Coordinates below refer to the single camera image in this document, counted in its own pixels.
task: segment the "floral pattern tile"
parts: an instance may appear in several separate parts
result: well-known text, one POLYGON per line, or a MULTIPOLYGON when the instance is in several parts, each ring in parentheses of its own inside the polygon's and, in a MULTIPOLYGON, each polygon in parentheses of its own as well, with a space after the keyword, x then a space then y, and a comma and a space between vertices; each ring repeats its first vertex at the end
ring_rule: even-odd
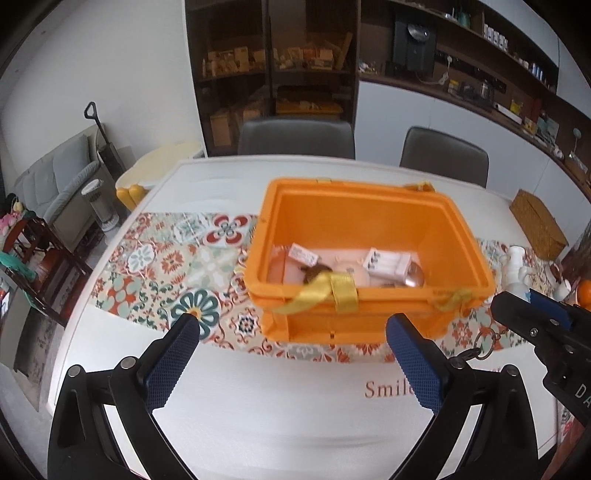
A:
MULTIPOLYGON (((129 321, 166 331, 183 313, 199 319, 201 340, 220 348, 314 362, 394 362, 387 344, 303 345, 274 342, 261 332, 262 310, 248 296, 244 271, 256 225, 253 215, 227 213, 143 213, 115 248, 91 301, 129 321)), ((497 279, 508 245, 479 239, 497 279)), ((545 262, 526 249, 534 274, 531 287, 550 292, 545 262)), ((489 306, 451 322, 436 344, 448 356, 473 346, 484 352, 499 334, 495 350, 525 340, 494 321, 489 306)))
POLYGON ((176 322, 181 315, 190 313, 199 321, 199 340, 206 340, 217 327, 221 316, 222 308, 218 295, 204 288, 184 292, 171 305, 169 310, 170 326, 176 322))
POLYGON ((126 240, 239 247, 250 243, 256 217, 227 213, 140 214, 125 234, 126 240))

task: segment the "blue gripper pad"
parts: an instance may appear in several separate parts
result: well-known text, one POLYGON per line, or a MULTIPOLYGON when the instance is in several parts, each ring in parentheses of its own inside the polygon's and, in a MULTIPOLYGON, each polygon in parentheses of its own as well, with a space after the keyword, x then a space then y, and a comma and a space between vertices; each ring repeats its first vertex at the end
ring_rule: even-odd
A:
POLYGON ((162 340, 157 340, 168 345, 165 343, 164 351, 155 359, 152 370, 145 377, 145 403, 149 412, 166 405, 199 344, 199 333, 199 321, 193 315, 185 314, 175 322, 162 340))
POLYGON ((533 289, 530 289, 530 294, 530 303, 532 307, 541 310, 550 318, 556 320, 560 324, 560 326, 565 330, 570 330, 572 321, 570 319, 569 314, 566 312, 564 308, 562 308, 560 303, 552 300, 546 295, 542 295, 541 293, 536 292, 533 289))
POLYGON ((440 373, 443 371, 434 365, 434 361, 443 365, 447 362, 445 355, 432 341, 425 340, 406 316, 400 313, 388 319, 386 340, 418 402, 437 414, 443 405, 443 387, 447 379, 437 373, 437 370, 440 373))

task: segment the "yellow ribbon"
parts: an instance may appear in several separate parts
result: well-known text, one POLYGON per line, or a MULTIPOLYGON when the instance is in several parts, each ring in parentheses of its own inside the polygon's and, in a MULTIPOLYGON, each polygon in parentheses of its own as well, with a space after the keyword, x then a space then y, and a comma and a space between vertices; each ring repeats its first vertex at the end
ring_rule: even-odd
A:
POLYGON ((358 309, 359 300, 353 275, 325 271, 302 288, 291 302, 273 309, 273 312, 284 315, 303 312, 326 300, 331 293, 337 312, 355 312, 358 309))
POLYGON ((440 312, 451 312, 457 310, 458 307, 462 309, 465 302, 472 299, 472 290, 469 288, 460 288, 456 290, 446 302, 435 304, 435 308, 440 312))
POLYGON ((430 181, 421 181, 419 183, 409 183, 404 186, 407 190, 415 190, 417 192, 435 192, 435 188, 430 181))

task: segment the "orange fruit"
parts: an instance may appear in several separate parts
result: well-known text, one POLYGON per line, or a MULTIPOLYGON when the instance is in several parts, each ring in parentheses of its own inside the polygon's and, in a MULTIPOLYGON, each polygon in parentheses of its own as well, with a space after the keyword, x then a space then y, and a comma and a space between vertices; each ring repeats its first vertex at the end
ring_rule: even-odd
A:
POLYGON ((591 307, 591 280, 581 280, 577 287, 577 302, 584 309, 591 307))

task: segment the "rug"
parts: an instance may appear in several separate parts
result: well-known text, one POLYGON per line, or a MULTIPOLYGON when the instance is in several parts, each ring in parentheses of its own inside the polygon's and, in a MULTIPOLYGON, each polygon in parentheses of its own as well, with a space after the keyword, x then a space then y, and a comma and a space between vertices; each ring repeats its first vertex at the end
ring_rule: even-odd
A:
POLYGON ((39 411, 41 383, 56 323, 36 309, 30 309, 18 342, 12 371, 31 405, 39 411))

